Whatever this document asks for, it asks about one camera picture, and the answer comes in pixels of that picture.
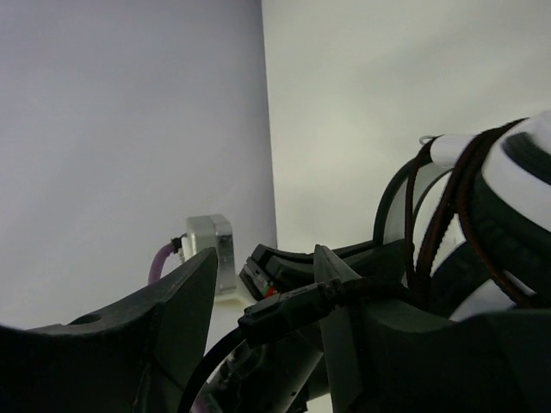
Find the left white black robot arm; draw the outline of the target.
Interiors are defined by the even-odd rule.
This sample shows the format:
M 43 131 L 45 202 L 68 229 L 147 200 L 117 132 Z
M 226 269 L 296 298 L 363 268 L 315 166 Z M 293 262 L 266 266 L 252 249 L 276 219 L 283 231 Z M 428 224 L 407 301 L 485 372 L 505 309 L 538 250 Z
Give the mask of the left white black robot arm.
M 361 277 L 400 280 L 406 243 L 373 241 L 337 249 L 336 254 Z M 313 255 L 259 244 L 240 277 L 256 300 L 313 283 Z M 318 323 L 281 340 L 250 348 L 240 344 L 220 366 L 197 399 L 194 412 L 305 412 L 309 400 L 329 391 Z

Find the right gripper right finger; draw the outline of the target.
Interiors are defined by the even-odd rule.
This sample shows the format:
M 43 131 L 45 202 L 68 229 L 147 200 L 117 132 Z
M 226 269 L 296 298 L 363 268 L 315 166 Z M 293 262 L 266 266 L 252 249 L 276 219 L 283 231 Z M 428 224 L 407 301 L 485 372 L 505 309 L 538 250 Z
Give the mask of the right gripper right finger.
M 550 313 L 454 322 L 397 299 L 355 299 L 321 323 L 336 412 L 547 412 Z

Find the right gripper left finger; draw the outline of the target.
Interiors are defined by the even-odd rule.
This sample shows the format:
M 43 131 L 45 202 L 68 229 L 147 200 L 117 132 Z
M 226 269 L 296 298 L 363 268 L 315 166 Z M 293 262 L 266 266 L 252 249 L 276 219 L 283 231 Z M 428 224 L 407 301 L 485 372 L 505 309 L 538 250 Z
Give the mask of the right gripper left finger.
M 69 324 L 1 328 L 3 412 L 175 412 L 201 360 L 218 259 L 206 249 Z

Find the white black over-ear headphones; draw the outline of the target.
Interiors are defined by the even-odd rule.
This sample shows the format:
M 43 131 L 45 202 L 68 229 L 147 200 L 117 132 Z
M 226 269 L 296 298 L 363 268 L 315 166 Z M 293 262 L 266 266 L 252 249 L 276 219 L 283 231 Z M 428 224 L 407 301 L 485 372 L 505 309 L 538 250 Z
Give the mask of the white black over-ear headphones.
M 441 317 L 549 307 L 549 112 L 422 138 L 375 215 L 373 241 L 399 239 L 405 284 Z

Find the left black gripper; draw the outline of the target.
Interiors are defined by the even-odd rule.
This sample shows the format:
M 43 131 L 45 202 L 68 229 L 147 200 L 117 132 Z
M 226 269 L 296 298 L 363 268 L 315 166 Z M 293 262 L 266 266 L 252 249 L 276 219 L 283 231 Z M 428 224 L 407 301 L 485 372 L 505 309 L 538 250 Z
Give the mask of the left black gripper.
M 361 277 L 385 275 L 401 280 L 405 274 L 406 242 L 399 239 L 383 246 L 372 241 L 353 244 L 334 253 Z M 276 250 L 259 244 L 239 273 L 254 300 L 314 283 L 313 254 Z

